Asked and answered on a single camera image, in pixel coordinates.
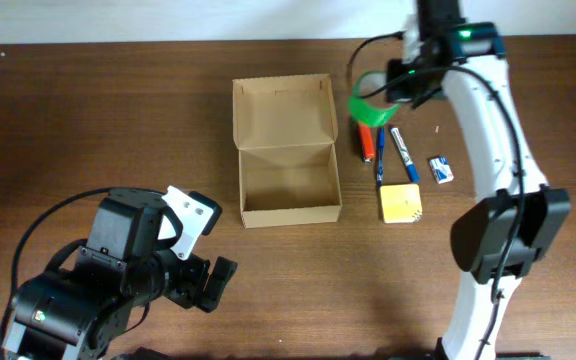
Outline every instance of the table surface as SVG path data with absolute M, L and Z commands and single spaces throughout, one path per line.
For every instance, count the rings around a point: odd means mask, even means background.
M 432 349 L 450 321 L 459 271 L 451 224 L 474 205 L 470 164 L 450 104 L 403 109 L 421 176 L 421 222 L 385 225 L 374 169 L 357 154 L 345 108 L 345 64 L 361 40 L 0 46 L 0 317 L 10 263 L 27 226 L 72 194 L 107 186 L 196 190 L 224 208 L 195 253 L 239 263 L 212 314 L 153 303 L 147 321 L 113 341 L 168 355 L 343 357 Z M 576 36 L 508 38 L 511 86 L 541 170 L 566 188 L 572 213 L 547 258 L 515 293 L 500 352 L 576 359 Z M 383 68 L 399 44 L 371 45 L 362 70 Z M 343 209 L 337 223 L 244 230 L 232 79 L 330 73 Z M 454 182 L 435 184 L 427 158 L 444 155 Z M 387 143 L 385 183 L 407 180 Z M 21 258 L 20 281 L 90 231 L 99 198 L 50 217 Z M 140 311 L 133 312 L 136 321 Z

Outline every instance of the small yellow box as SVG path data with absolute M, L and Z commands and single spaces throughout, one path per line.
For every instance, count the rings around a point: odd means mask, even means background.
M 412 223 L 421 220 L 419 185 L 387 185 L 379 188 L 381 210 L 386 224 Z

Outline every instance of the orange marker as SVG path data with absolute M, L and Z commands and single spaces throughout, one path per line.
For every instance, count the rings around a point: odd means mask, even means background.
M 359 138 L 361 139 L 361 149 L 364 153 L 364 162 L 372 162 L 375 158 L 375 145 L 372 143 L 370 128 L 366 125 L 358 124 Z

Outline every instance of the small white box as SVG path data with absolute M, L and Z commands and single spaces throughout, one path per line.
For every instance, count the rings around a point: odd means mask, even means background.
M 433 175 L 435 175 L 437 184 L 443 184 L 454 179 L 448 161 L 443 156 L 430 159 L 430 168 L 432 169 Z

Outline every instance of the blue marker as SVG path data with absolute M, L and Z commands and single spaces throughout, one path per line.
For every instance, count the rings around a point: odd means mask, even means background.
M 408 172 L 410 181 L 418 183 L 419 175 L 417 175 L 417 169 L 415 169 L 415 164 L 412 163 L 412 159 L 410 158 L 410 154 L 408 154 L 408 149 L 406 149 L 404 139 L 401 138 L 399 129 L 393 127 L 390 129 L 390 133 L 392 134 L 392 138 L 395 139 L 395 144 L 397 144 L 399 154 L 401 155 L 401 160 L 403 160 L 404 166 L 406 166 L 406 171 Z
M 377 165 L 377 186 L 381 186 L 384 179 L 384 145 L 386 144 L 386 135 L 384 128 L 379 128 L 379 135 L 377 139 L 377 156 L 379 156 L 379 163 Z

